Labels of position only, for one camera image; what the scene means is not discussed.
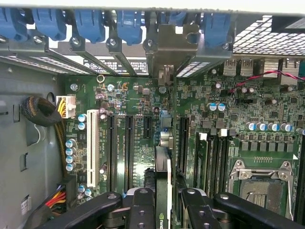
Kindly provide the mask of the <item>empty RAM slot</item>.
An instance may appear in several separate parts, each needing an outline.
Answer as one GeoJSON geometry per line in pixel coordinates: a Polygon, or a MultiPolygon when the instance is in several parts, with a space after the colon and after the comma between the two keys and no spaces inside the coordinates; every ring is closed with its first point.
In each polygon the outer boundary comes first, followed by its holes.
{"type": "Polygon", "coordinates": [[[220,130],[220,143],[221,143],[221,165],[220,165],[220,186],[219,190],[225,191],[226,186],[226,175],[227,175],[227,163],[228,163],[228,148],[229,148],[229,140],[228,140],[228,129],[220,130]]]}
{"type": "Polygon", "coordinates": [[[298,179],[295,200],[295,221],[305,225],[305,130],[299,137],[298,179]]]}
{"type": "Polygon", "coordinates": [[[211,186],[210,186],[210,194],[213,197],[217,190],[217,169],[218,169],[218,153],[219,150],[219,139],[218,136],[215,135],[213,137],[213,158],[212,158],[212,171],[211,171],[211,186]]]}

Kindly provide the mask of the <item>green motherboard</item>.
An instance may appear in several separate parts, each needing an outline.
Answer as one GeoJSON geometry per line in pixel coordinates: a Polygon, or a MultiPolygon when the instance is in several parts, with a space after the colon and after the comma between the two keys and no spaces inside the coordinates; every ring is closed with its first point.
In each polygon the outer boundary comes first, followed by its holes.
{"type": "MultiPolygon", "coordinates": [[[[208,72],[174,82],[175,152],[171,153],[175,168],[172,169],[173,200],[171,227],[181,226],[180,203],[177,197],[177,172],[184,175],[188,187],[195,187],[196,133],[207,133],[208,141],[208,196],[211,186],[213,138],[219,139],[217,190],[220,182],[221,143],[220,130],[228,129],[228,163],[225,191],[228,192],[229,174],[236,160],[241,159],[247,167],[278,168],[284,161],[291,163],[294,173],[293,213],[298,179],[299,137],[305,130],[305,78],[292,76],[282,70],[263,72],[264,60],[254,62],[253,75],[241,76],[241,61],[237,61],[236,76],[223,74],[224,64],[208,72]],[[268,73],[278,73],[275,79],[266,79],[268,73]],[[297,85],[284,85],[282,77],[297,80],[297,85]],[[208,103],[223,103],[224,112],[208,111],[208,103]],[[184,174],[178,166],[179,119],[189,118],[187,170],[184,174]],[[247,122],[265,124],[289,123],[291,132],[249,131],[247,122]]],[[[66,123],[66,139],[76,141],[76,168],[70,172],[77,177],[78,204],[107,192],[107,116],[116,117],[117,134],[117,184],[115,192],[126,196],[125,191],[125,117],[134,117],[133,187],[144,186],[144,172],[155,170],[154,148],[157,145],[158,117],[161,96],[157,94],[157,81],[150,77],[119,76],[68,76],[65,81],[66,94],[76,97],[76,117],[66,123]],[[99,180],[96,187],[87,186],[87,129],[78,130],[78,116],[87,110],[99,111],[99,180]],[[143,117],[152,117],[152,137],[143,137],[143,117]]]]}

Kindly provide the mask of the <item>long PCIe expansion slot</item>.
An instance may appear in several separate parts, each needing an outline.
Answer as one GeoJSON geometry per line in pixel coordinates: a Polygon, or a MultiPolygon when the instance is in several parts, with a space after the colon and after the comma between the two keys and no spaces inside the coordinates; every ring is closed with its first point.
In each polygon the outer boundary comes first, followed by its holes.
{"type": "Polygon", "coordinates": [[[184,174],[187,170],[189,122],[189,118],[185,116],[179,119],[178,166],[184,174]]]}
{"type": "Polygon", "coordinates": [[[107,190],[116,190],[117,178],[117,134],[116,117],[114,114],[107,116],[107,190]]]}
{"type": "Polygon", "coordinates": [[[125,191],[133,187],[134,117],[125,117],[125,191]]]}

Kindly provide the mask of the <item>CPU socket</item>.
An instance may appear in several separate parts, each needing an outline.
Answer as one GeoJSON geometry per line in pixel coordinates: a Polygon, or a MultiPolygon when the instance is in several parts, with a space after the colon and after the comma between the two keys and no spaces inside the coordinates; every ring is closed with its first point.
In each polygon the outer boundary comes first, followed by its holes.
{"type": "Polygon", "coordinates": [[[278,168],[247,167],[238,159],[229,174],[228,192],[290,220],[293,214],[293,180],[291,163],[278,168]]]}

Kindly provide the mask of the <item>black main power connector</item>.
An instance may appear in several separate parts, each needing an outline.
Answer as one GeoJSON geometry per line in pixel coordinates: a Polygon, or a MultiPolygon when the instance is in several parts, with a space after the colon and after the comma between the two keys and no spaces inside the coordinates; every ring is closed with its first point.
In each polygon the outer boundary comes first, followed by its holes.
{"type": "Polygon", "coordinates": [[[68,175],[59,185],[63,187],[66,192],[66,203],[64,203],[64,210],[69,211],[76,207],[77,204],[77,178],[75,175],[68,175]]]}

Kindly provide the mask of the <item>white PCI expansion slot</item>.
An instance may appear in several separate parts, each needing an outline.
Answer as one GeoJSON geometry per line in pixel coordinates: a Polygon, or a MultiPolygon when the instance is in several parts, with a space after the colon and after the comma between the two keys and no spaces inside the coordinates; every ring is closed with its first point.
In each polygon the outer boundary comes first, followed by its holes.
{"type": "Polygon", "coordinates": [[[99,111],[87,110],[87,186],[96,187],[99,180],[99,111]]]}

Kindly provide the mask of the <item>short PCIe expansion slot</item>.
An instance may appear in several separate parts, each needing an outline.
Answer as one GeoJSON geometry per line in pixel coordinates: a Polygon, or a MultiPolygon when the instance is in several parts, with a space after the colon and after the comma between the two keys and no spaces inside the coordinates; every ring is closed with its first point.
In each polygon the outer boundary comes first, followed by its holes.
{"type": "Polygon", "coordinates": [[[153,119],[151,116],[143,117],[143,137],[144,139],[150,139],[153,131],[153,119]]]}

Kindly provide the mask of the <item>socket locking lever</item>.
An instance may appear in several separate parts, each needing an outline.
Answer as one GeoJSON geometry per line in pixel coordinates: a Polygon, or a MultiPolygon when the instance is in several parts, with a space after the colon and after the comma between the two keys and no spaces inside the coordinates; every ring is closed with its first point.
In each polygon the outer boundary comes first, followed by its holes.
{"type": "Polygon", "coordinates": [[[292,166],[290,165],[289,167],[289,178],[288,178],[288,195],[289,195],[289,214],[290,214],[290,219],[293,221],[294,220],[294,213],[293,213],[293,188],[294,188],[294,173],[292,171],[292,166]]]}

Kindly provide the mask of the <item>white power connector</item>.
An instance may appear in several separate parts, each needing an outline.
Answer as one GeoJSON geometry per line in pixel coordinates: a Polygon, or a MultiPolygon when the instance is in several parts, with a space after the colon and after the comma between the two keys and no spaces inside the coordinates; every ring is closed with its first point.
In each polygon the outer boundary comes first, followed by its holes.
{"type": "Polygon", "coordinates": [[[63,119],[75,118],[76,116],[76,97],[75,96],[56,96],[56,110],[63,119]]]}

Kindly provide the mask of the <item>open PC case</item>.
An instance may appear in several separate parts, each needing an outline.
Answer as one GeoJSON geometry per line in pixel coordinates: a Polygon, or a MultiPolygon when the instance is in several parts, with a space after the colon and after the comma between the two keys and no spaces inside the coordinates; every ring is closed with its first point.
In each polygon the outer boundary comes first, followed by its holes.
{"type": "MultiPolygon", "coordinates": [[[[294,6],[280,8],[279,0],[0,0],[0,7],[18,8],[27,23],[28,39],[35,35],[48,38],[50,49],[97,72],[90,76],[153,78],[143,44],[149,26],[161,25],[161,13],[166,11],[185,11],[183,25],[199,26],[197,50],[204,45],[204,13],[227,13],[231,15],[226,41],[233,46],[231,59],[305,60],[305,0],[288,2],[294,6]],[[62,10],[66,39],[53,41],[40,33],[32,15],[34,8],[62,10]],[[70,38],[81,37],[74,10],[102,11],[105,41],[85,39],[86,51],[118,75],[71,51],[70,38]],[[118,37],[118,10],[142,11],[142,42],[129,46],[122,40],[122,52],[137,76],[130,76],[107,48],[107,40],[118,37]]],[[[52,74],[0,58],[0,229],[35,229],[68,212],[64,210],[66,192],[59,183],[74,175],[65,168],[66,123],[72,118],[63,119],[56,110],[56,96],[68,96],[68,76],[77,75],[52,74]]]]}

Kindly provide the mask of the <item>metal slot blanking plate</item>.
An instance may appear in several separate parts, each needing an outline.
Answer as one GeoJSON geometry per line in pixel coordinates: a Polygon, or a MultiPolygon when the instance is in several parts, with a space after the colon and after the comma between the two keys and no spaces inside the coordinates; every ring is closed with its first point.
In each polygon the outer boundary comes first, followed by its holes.
{"type": "Polygon", "coordinates": [[[52,74],[97,75],[97,72],[49,48],[44,36],[33,36],[26,42],[9,41],[8,52],[0,58],[52,74]]]}
{"type": "Polygon", "coordinates": [[[79,55],[80,57],[91,61],[93,64],[97,65],[98,67],[103,68],[107,73],[110,73],[112,75],[118,75],[118,73],[101,62],[99,59],[97,59],[95,56],[93,56],[91,53],[86,51],[86,41],[84,38],[81,38],[79,36],[71,37],[70,38],[70,49],[73,53],[79,55]]]}
{"type": "Polygon", "coordinates": [[[107,42],[109,54],[118,61],[130,76],[137,76],[136,71],[122,52],[122,40],[118,37],[110,37],[107,42]]]}
{"type": "Polygon", "coordinates": [[[194,57],[181,66],[177,71],[176,78],[186,79],[207,72],[230,59],[232,53],[233,46],[229,43],[214,48],[207,48],[203,45],[197,50],[194,57]]]}

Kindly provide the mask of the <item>silver USB port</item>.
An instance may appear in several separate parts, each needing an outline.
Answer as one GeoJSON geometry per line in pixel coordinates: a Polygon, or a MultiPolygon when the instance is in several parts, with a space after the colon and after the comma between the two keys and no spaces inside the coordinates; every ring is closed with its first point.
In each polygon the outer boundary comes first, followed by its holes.
{"type": "Polygon", "coordinates": [[[223,74],[226,76],[236,76],[237,60],[229,59],[224,62],[223,74]]]}
{"type": "Polygon", "coordinates": [[[254,62],[252,59],[242,59],[240,75],[250,77],[253,75],[254,62]]]}

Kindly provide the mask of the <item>silver rear port housing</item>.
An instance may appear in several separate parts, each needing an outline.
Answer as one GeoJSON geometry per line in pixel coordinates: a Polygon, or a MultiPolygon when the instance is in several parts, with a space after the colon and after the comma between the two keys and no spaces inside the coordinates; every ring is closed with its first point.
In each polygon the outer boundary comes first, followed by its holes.
{"type": "MultiPolygon", "coordinates": [[[[292,76],[298,76],[299,75],[299,66],[300,66],[299,60],[287,58],[283,65],[283,72],[291,74],[292,76]]],[[[283,80],[284,85],[297,85],[297,80],[293,79],[291,77],[283,76],[282,80],[283,80]]]]}
{"type": "MultiPolygon", "coordinates": [[[[275,72],[282,70],[283,59],[265,58],[263,72],[275,72]]],[[[268,73],[263,76],[266,79],[275,79],[278,77],[278,73],[268,73]]]]}

